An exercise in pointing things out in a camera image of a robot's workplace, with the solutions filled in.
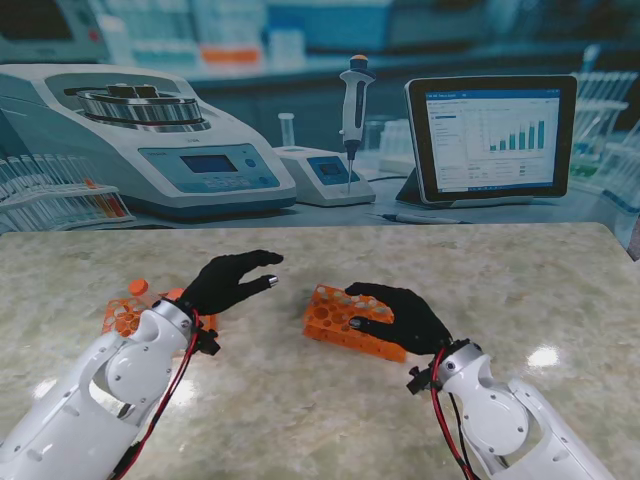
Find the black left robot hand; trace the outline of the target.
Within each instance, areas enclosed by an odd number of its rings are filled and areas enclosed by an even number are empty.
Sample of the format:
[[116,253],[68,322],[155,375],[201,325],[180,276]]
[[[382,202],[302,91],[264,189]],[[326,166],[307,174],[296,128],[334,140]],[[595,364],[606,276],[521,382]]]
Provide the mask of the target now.
[[274,275],[241,283],[245,274],[258,267],[280,264],[283,260],[282,255],[266,250],[215,257],[183,291],[176,305],[185,314],[219,314],[272,286]]

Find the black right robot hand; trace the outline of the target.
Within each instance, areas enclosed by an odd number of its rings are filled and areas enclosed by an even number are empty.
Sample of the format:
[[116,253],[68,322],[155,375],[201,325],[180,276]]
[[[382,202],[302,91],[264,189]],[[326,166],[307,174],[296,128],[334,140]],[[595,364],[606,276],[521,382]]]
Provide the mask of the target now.
[[350,296],[370,296],[388,306],[392,323],[382,323],[363,316],[354,316],[352,329],[394,343],[415,355],[435,355],[452,343],[453,337],[427,302],[405,288],[356,282],[345,289]]

